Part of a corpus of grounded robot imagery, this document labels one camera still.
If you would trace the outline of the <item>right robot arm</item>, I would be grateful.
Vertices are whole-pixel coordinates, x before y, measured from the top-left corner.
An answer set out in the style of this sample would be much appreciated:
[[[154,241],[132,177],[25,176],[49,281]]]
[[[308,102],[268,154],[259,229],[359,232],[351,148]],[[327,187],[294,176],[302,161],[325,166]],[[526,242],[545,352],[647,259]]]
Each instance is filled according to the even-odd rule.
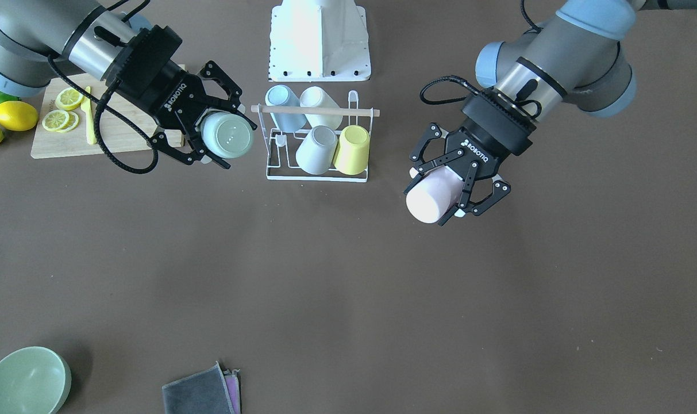
[[[232,158],[253,146],[256,124],[241,110],[241,87],[209,61],[198,74],[173,62],[181,38],[169,27],[149,26],[138,9],[127,15],[96,1],[0,1],[0,90],[17,97],[41,92],[69,63],[104,81],[95,104],[93,134],[119,168],[143,175],[164,153],[191,165],[206,158],[229,168]],[[160,133],[146,136],[153,150],[149,167],[125,165],[107,148],[101,117],[114,94],[151,116]],[[164,133],[179,131],[190,152],[172,147]]]

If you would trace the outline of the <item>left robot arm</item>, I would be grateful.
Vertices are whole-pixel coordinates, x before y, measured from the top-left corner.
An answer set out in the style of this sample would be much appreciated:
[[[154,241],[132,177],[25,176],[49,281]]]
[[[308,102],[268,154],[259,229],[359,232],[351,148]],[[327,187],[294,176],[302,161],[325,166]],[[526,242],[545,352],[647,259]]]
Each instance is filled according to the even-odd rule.
[[[467,90],[464,121],[452,131],[431,123],[410,154],[409,212],[445,224],[479,216],[511,191],[498,171],[532,146],[530,134],[559,103],[596,117],[613,116],[637,91],[622,39],[641,10],[697,10],[697,1],[568,1],[513,42],[485,45],[477,86],[460,76],[435,79]]]

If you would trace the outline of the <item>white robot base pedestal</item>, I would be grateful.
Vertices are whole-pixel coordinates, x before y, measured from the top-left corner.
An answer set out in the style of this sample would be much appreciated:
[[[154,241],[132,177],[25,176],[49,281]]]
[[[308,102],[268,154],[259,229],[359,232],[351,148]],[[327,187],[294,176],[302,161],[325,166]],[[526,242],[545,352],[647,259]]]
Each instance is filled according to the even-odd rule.
[[[270,16],[269,81],[371,78],[367,14],[356,2],[283,1]]]

